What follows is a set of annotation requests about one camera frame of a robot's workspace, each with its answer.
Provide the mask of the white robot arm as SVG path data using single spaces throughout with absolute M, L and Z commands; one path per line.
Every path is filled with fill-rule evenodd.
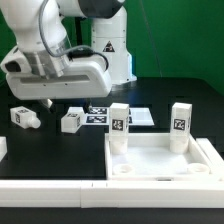
M 0 0 L 15 36 L 1 62 L 20 100 L 102 98 L 136 81 L 126 0 Z

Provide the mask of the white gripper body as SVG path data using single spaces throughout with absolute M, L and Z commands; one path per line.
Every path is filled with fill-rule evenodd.
M 27 59 L 15 46 L 0 67 L 12 93 L 20 100 L 106 97 L 112 88 L 106 63 L 98 55 L 75 58 L 61 77 L 45 78 L 31 72 Z

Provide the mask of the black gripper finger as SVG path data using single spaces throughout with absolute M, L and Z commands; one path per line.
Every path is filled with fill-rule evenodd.
M 92 102 L 90 98 L 86 100 L 86 109 L 87 109 L 87 112 L 90 112 L 92 110 Z
M 41 99 L 40 104 L 48 110 L 53 108 L 53 102 L 50 99 Z

